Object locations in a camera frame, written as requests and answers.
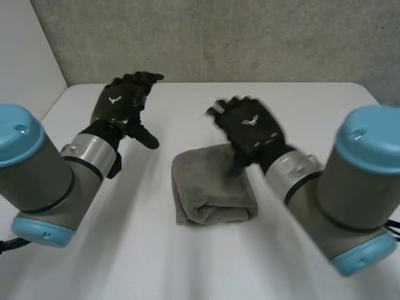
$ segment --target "white table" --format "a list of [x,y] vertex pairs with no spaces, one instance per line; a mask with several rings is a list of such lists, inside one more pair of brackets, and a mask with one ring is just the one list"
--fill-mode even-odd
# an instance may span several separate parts
[[[103,85],[70,87],[43,120],[61,148],[88,125]],[[400,251],[373,268],[342,278],[277,201],[256,166],[248,169],[259,217],[243,224],[175,224],[171,161],[225,141],[206,109],[217,98],[261,98],[290,143],[322,162],[341,119],[376,104],[351,83],[158,84],[142,114],[161,147],[125,139],[123,169],[105,180],[72,243],[30,244],[0,258],[0,299],[399,299]],[[2,239],[16,210],[1,201]]]

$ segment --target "black glove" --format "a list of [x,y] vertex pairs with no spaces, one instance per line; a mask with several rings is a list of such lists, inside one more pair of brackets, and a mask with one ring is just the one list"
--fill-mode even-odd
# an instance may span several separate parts
[[101,92],[91,123],[102,120],[119,128],[122,138],[128,135],[149,149],[159,146],[158,140],[141,124],[140,112],[154,83],[163,80],[161,74],[135,72],[114,78]]
[[269,146],[285,146],[281,127],[271,113],[257,100],[233,97],[229,102],[217,100],[218,107],[210,107],[207,114],[215,117],[215,123],[226,133],[235,150],[234,164],[243,169],[252,163],[262,164],[265,149]]

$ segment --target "blue cap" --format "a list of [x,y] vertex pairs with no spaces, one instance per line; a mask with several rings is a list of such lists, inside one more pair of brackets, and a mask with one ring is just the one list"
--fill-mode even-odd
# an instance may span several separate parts
[[387,232],[332,258],[331,263],[340,274],[348,277],[384,259],[396,247],[396,241]]
[[44,137],[42,124],[27,109],[0,104],[0,168],[31,157],[43,145]]
[[15,217],[11,231],[33,243],[56,248],[67,246],[75,235],[72,229],[26,217]]
[[365,171],[400,174],[400,109],[364,106],[352,111],[336,136],[336,151]]

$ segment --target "white logo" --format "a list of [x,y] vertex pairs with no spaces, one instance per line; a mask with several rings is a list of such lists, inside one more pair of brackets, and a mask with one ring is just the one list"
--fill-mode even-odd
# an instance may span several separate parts
[[243,124],[243,125],[251,125],[251,126],[254,126],[254,125],[257,124],[257,120],[258,120],[258,114],[255,115],[254,117],[252,117],[252,120],[251,120],[251,121],[249,121],[249,120],[244,120],[244,121],[242,122],[242,124]]
[[110,102],[111,102],[111,104],[114,104],[115,102],[117,102],[118,100],[121,100],[122,99],[122,97],[121,96],[119,96],[118,98],[116,98],[116,99],[111,99],[111,97],[108,97],[108,99],[110,100]]

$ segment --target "cable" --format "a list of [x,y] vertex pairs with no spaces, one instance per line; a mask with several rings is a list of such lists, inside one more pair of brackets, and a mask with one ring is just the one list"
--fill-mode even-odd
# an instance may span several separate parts
[[387,227],[387,226],[386,226],[386,229],[387,229],[388,231],[390,231],[391,233],[394,233],[394,234],[396,234],[397,236],[400,237],[400,232],[398,232],[398,231],[396,231],[396,230],[394,230],[394,229],[391,229],[390,227]]
[[400,222],[393,221],[393,220],[387,220],[385,226],[400,229]]
[[10,241],[0,241],[0,254],[2,254],[4,251],[10,251],[14,250],[23,246],[26,246],[30,243],[30,241],[27,241],[25,239],[21,239],[20,237],[17,237],[16,239],[12,239]]
[[391,228],[391,227],[394,227],[396,229],[400,229],[400,222],[393,221],[393,220],[387,220],[384,227],[391,233],[395,234],[396,236],[394,236],[394,239],[397,242],[400,242],[400,232]]

